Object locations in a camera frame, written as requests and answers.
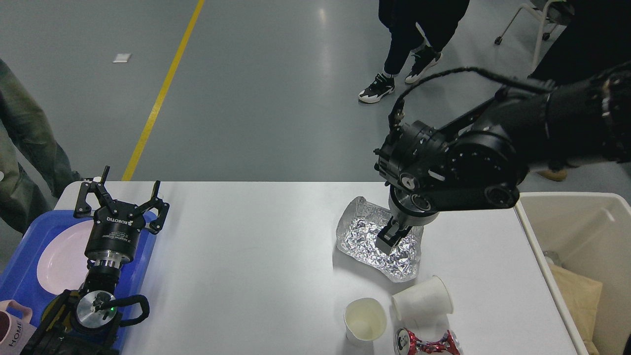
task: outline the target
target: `brown paper bag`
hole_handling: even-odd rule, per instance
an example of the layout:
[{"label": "brown paper bag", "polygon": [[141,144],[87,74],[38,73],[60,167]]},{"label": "brown paper bag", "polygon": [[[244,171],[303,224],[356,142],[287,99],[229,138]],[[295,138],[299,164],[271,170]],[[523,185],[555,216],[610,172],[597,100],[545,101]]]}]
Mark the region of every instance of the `brown paper bag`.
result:
[{"label": "brown paper bag", "polygon": [[592,338],[603,283],[554,264],[549,266],[587,351],[592,355],[598,355]]}]

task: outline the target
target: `white bin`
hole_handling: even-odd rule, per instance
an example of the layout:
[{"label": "white bin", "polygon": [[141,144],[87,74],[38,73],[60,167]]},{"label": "white bin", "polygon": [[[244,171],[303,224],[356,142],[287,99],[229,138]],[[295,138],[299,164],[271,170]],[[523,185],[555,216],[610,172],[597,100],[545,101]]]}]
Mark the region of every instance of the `white bin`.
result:
[{"label": "white bin", "polygon": [[602,355],[621,355],[631,333],[629,204],[613,193],[523,193],[516,210],[577,352],[586,350],[542,251],[603,283],[593,341]]}]

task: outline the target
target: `green pants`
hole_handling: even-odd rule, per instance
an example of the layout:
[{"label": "green pants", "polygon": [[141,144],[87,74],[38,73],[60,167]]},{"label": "green pants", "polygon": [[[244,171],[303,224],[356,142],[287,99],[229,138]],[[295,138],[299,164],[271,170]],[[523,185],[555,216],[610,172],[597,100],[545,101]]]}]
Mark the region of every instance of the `green pants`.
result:
[{"label": "green pants", "polygon": [[52,136],[42,109],[0,59],[0,217],[24,233],[31,222],[50,210],[39,187],[16,158],[15,148],[42,175],[53,196],[80,180],[68,156]]}]

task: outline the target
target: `white paper cup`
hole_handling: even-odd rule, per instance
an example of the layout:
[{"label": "white paper cup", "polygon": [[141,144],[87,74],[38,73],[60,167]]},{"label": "white paper cup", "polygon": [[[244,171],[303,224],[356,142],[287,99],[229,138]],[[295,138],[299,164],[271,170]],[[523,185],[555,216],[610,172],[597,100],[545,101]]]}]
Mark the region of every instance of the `white paper cup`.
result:
[{"label": "white paper cup", "polygon": [[373,298],[360,298],[351,302],[344,312],[346,338],[362,346],[379,338],[386,330],[386,312]]},{"label": "white paper cup", "polygon": [[[8,313],[7,308],[22,312],[22,319]],[[0,354],[19,355],[35,333],[35,327],[28,323],[32,315],[30,308],[12,299],[0,302]]]},{"label": "white paper cup", "polygon": [[453,313],[454,303],[438,276],[392,295],[396,318],[422,323],[427,318]]}]

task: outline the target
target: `person's leg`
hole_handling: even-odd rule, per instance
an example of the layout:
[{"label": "person's leg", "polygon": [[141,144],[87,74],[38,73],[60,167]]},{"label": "person's leg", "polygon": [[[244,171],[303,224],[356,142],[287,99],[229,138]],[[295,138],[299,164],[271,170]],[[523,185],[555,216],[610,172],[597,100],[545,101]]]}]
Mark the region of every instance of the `person's leg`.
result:
[{"label": "person's leg", "polygon": [[0,105],[8,135],[48,184],[52,195],[61,196],[66,186],[80,180],[57,144],[42,109],[0,60]]},{"label": "person's leg", "polygon": [[576,1],[574,8],[572,21],[531,78],[564,85],[631,60],[630,2]]},{"label": "person's leg", "polygon": [[24,234],[39,215],[50,210],[39,187],[18,163],[15,148],[0,119],[0,218]]},{"label": "person's leg", "polygon": [[425,43],[425,38],[416,28],[415,11],[419,11],[417,2],[418,0],[398,0],[394,5],[390,49],[384,63],[386,74],[398,75],[410,51]]},{"label": "person's leg", "polygon": [[468,6],[469,0],[415,1],[411,12],[434,51],[440,52],[454,36]]},{"label": "person's leg", "polygon": [[392,25],[392,10],[394,8],[394,0],[379,0],[379,21],[390,29]]},{"label": "person's leg", "polygon": [[423,29],[428,44],[414,51],[414,65],[405,78],[407,84],[416,83],[427,69],[438,63],[440,52],[453,37],[468,6],[468,0],[414,2],[410,13],[415,14],[415,20]]}]

